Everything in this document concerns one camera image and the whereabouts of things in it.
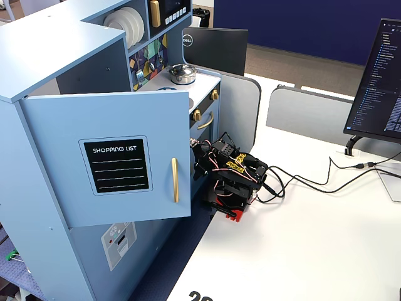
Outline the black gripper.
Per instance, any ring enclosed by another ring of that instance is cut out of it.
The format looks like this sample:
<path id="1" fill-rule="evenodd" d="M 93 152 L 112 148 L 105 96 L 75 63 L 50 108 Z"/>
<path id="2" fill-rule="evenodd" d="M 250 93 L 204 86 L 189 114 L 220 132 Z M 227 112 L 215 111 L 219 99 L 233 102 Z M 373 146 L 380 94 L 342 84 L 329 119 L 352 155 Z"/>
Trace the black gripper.
<path id="1" fill-rule="evenodd" d="M 197 181 L 200 177 L 204 177 L 208 171 L 222 170 L 217 163 L 216 148 L 212 142 L 202 141 L 200 143 L 198 140 L 190 138 L 190 148 L 203 151 L 193 151 L 195 159 L 193 180 Z"/>

